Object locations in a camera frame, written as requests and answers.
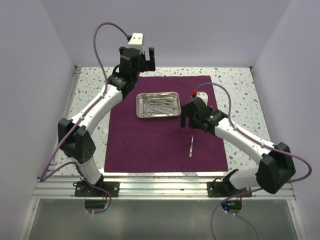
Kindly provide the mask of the silver tweezers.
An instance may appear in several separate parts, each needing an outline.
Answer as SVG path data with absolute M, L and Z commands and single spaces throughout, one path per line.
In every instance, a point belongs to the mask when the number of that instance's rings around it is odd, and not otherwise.
M 191 139 L 190 139 L 190 147 L 189 147 L 189 158 L 192 157 L 193 155 L 193 146 L 194 146 L 194 135 L 191 135 Z

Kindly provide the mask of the stainless steel instrument tray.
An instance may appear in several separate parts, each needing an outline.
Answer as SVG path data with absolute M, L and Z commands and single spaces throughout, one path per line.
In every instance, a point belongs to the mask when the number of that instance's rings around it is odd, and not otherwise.
M 151 100 L 167 100 L 172 101 L 177 110 L 165 111 L 160 109 L 153 109 L 152 116 L 143 117 L 143 102 L 150 102 Z M 136 96 L 136 115 L 141 119 L 146 118 L 164 118 L 177 117 L 181 114 L 180 96 L 177 92 L 155 92 L 155 93 L 140 93 Z

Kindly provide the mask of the purple surgical cloth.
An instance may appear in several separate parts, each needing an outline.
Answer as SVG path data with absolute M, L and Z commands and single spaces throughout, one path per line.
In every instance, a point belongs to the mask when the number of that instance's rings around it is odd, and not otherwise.
M 109 173 L 226 172 L 224 141 L 199 129 L 180 127 L 179 117 L 139 118 L 138 94 L 176 92 L 181 104 L 201 91 L 217 108 L 210 76 L 140 77 L 134 89 L 110 112 L 104 171 Z M 194 136 L 189 157 L 191 135 Z

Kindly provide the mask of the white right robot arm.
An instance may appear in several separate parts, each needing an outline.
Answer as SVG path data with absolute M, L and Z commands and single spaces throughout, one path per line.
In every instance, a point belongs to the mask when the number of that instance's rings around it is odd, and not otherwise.
M 248 155 L 256 167 L 234 169 L 222 180 L 213 180 L 211 188 L 220 197 L 235 196 L 248 188 L 262 188 L 276 194 L 296 173 L 290 148 L 283 142 L 274 144 L 259 139 L 232 123 L 229 116 L 194 97 L 181 108 L 180 126 L 199 129 L 225 140 Z

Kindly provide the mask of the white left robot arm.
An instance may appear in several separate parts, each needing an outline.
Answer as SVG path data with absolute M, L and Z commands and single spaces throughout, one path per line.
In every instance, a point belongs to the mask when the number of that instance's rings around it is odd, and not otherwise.
M 82 177 L 88 182 L 86 190 L 92 196 L 103 193 L 102 174 L 94 160 L 96 151 L 92 133 L 113 107 L 119 104 L 135 87 L 140 73 L 156 69 L 155 50 L 148 49 L 149 59 L 133 47 L 121 47 L 120 63 L 113 69 L 97 96 L 71 119 L 58 123 L 59 149 L 72 158 Z

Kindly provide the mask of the steel surgical scissors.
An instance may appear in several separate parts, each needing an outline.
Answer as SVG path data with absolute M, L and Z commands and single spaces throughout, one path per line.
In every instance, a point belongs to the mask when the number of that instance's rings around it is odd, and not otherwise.
M 142 116 L 151 117 L 153 115 L 153 108 L 150 102 L 143 102 L 142 104 Z

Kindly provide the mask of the steel forceps in tray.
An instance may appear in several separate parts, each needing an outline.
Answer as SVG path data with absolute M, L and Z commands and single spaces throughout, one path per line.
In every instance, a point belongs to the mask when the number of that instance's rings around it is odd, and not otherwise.
M 177 110 L 178 108 L 174 106 L 174 103 L 170 100 L 151 100 L 149 103 L 149 108 L 152 110 L 159 109 L 162 111 L 169 111 L 173 112 L 174 110 Z

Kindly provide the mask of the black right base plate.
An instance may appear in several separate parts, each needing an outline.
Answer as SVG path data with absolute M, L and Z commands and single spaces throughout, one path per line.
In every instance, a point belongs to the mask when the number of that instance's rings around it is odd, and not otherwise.
M 249 192 L 251 189 L 236 189 L 232 185 L 224 183 L 222 181 L 207 182 L 206 189 L 209 198 L 227 198 L 240 193 L 242 193 L 241 197 L 244 198 L 250 198 L 253 195 L 251 192 Z

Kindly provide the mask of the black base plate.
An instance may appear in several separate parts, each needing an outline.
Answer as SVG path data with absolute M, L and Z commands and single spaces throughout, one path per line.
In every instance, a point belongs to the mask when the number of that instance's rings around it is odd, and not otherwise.
M 74 182 L 72 185 L 75 187 L 75 197 L 107 197 L 108 194 L 103 191 L 105 190 L 112 198 L 116 198 L 120 190 L 120 183 L 116 181 L 103 181 L 99 186 L 90 186 L 84 181 Z
M 206 189 L 209 198 L 227 198 L 240 193 L 242 193 L 241 197 L 244 198 L 250 198 L 253 195 L 251 192 L 249 192 L 251 189 L 236 189 L 232 185 L 224 183 L 222 181 L 207 182 Z

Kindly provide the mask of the aluminium front frame rail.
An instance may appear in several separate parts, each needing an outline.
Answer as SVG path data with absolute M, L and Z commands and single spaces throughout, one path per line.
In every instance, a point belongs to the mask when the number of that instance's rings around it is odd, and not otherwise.
M 74 199 L 79 177 L 54 176 L 45 182 L 37 182 L 33 199 Z M 119 200 L 206 200 L 209 198 L 207 183 L 213 178 L 180 176 L 106 176 L 106 182 L 118 182 Z

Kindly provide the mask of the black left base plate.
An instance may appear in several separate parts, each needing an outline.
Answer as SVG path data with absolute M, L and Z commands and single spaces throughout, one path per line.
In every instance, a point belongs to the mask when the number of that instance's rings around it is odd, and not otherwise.
M 75 187 L 75 197 L 107 197 L 108 194 L 103 191 L 105 190 L 112 198 L 116 198 L 120 190 L 120 183 L 116 181 L 103 181 L 99 186 L 90 186 L 84 181 L 74 182 L 72 185 Z

